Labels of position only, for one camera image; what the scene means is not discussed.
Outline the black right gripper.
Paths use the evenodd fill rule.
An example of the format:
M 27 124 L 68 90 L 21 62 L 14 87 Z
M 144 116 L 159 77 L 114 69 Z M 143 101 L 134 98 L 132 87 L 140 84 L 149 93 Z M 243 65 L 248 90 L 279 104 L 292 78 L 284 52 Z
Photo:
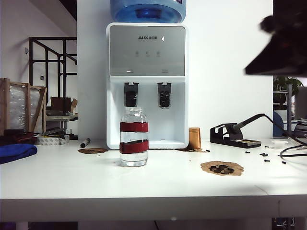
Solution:
M 307 76 L 307 16 L 296 14 L 285 22 L 265 17 L 261 30 L 272 35 L 266 47 L 246 67 L 247 75 Z

